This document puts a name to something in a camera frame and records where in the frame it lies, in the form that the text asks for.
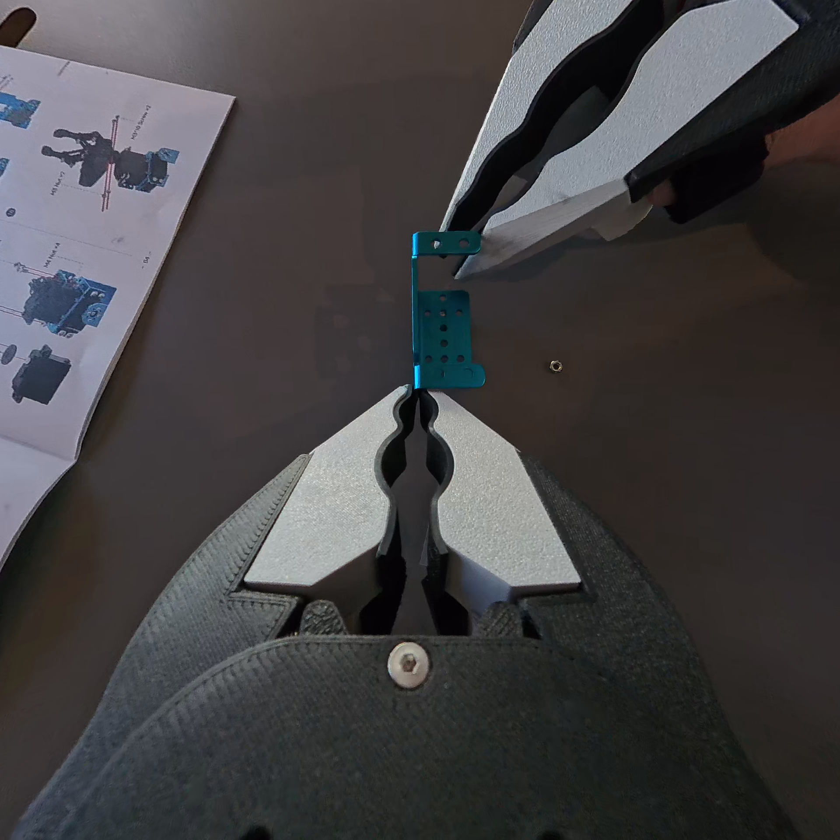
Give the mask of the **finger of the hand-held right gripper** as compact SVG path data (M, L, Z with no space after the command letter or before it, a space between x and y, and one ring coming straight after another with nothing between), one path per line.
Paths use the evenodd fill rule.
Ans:
M533 2L442 223L467 230L591 88L613 100L664 24L659 1Z
M775 2L730 1L689 11L644 54L604 121L552 158L524 196L490 217L459 280L510 264L588 229L618 238L648 214L626 177L799 25Z

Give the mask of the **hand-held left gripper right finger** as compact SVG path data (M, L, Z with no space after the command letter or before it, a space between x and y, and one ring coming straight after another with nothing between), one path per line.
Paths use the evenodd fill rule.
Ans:
M429 432L444 448L434 536L459 602L514 602L581 584L516 448L442 392L428 392Z

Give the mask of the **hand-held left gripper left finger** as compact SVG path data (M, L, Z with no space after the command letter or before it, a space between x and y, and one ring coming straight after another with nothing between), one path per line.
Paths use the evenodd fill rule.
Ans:
M380 587L393 529L382 450L401 427L402 385L312 450L246 575L247 587Z

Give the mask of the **blue metal bracket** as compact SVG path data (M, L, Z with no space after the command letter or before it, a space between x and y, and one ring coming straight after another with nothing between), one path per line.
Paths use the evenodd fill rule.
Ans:
M472 256L477 232L416 232L412 253L413 371L415 390L474 389L486 382L471 358L469 294L419 290L417 260L424 256Z

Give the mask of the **person's right hand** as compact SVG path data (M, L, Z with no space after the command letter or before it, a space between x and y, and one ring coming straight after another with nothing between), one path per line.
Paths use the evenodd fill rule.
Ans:
M764 168L796 161L839 165L839 100L835 96L802 119L768 134Z

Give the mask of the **white instruction booklet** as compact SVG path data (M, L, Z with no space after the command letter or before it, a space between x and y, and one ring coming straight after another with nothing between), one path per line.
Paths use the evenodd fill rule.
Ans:
M1 546L79 455L230 96L2 48Z

